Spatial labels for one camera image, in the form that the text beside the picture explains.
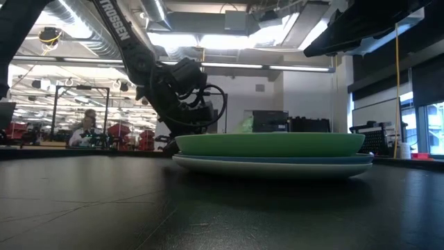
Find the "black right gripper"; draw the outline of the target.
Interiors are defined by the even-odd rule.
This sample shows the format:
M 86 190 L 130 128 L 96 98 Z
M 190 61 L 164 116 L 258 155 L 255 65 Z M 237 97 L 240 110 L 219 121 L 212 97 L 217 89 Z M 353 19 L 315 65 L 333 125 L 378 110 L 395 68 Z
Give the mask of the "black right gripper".
M 357 41 L 381 36 L 433 0 L 356 0 L 345 12 L 335 12 L 327 28 L 303 51 L 308 58 L 334 56 L 357 48 Z

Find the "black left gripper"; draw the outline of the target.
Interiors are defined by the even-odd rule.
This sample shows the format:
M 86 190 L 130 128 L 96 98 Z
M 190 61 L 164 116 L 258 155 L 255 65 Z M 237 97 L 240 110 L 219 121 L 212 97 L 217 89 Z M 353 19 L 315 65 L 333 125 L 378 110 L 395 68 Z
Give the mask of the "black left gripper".
M 200 63 L 184 58 L 167 65 L 163 62 L 137 64 L 142 86 L 137 88 L 137 99 L 146 98 L 165 123 L 171 137 L 203 134 L 217 123 L 226 111 L 226 94 L 217 85 L 207 83 L 207 74 L 200 70 Z M 214 88 L 223 98 L 217 115 L 211 101 L 204 96 Z

